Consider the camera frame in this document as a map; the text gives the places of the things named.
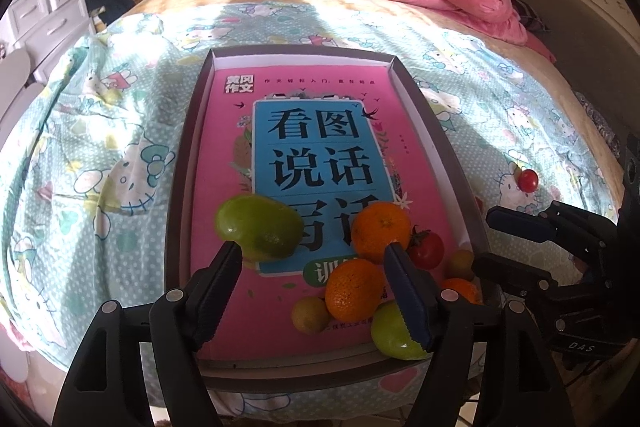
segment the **bird illustration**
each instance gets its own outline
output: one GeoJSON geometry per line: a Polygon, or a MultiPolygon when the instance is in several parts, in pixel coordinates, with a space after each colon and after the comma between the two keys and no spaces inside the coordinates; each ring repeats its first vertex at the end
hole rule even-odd
{"type": "Polygon", "coordinates": [[[375,115],[377,112],[378,112],[378,108],[375,108],[371,112],[365,111],[364,107],[362,108],[362,115],[364,116],[364,118],[369,118],[369,120],[377,120],[378,118],[373,118],[373,115],[375,115]]]}

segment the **white dresser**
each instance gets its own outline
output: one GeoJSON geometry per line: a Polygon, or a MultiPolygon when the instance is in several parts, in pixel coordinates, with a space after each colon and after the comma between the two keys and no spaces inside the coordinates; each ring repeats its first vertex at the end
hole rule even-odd
{"type": "Polygon", "coordinates": [[[60,57],[87,33],[95,29],[84,0],[13,0],[0,20],[6,51],[24,48],[33,78],[43,84],[60,57]]]}

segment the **dark clothing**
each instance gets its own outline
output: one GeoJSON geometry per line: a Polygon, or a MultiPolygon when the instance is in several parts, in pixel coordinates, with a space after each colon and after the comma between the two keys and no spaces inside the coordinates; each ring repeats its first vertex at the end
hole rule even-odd
{"type": "Polygon", "coordinates": [[[131,10],[135,4],[132,0],[85,0],[89,12],[104,6],[105,11],[99,17],[107,26],[131,10]]]}

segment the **screw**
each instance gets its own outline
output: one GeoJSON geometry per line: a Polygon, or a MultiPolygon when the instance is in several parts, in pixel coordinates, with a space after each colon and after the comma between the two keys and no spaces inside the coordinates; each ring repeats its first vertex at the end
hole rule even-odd
{"type": "Polygon", "coordinates": [[[107,301],[102,305],[102,313],[113,313],[118,305],[115,301],[107,301]]]}
{"type": "Polygon", "coordinates": [[[509,301],[509,309],[514,313],[522,313],[524,311],[524,304],[518,301],[509,301]]]}
{"type": "Polygon", "coordinates": [[[449,288],[442,290],[440,297],[449,302],[455,302],[458,300],[458,292],[450,290],[449,288]]]}
{"type": "Polygon", "coordinates": [[[182,290],[171,290],[170,292],[167,292],[165,296],[169,302],[177,302],[182,299],[184,293],[182,290]]]}

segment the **pink book cover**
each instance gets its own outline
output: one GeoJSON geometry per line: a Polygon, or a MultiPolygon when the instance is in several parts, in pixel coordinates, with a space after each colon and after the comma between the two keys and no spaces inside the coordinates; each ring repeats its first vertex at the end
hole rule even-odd
{"type": "MultiPolygon", "coordinates": [[[[355,257],[353,216],[394,201],[418,230],[457,248],[428,158],[385,66],[267,66],[215,72],[202,130],[191,226],[191,272],[222,245],[218,207],[242,192],[282,201],[303,217],[289,258],[245,262],[218,330],[198,356],[257,360],[370,342],[370,319],[297,331],[300,298],[323,296],[331,271],[355,257]]],[[[442,279],[440,264],[431,273],[442,279]]],[[[385,298],[390,298],[385,291],[385,298]]]]}

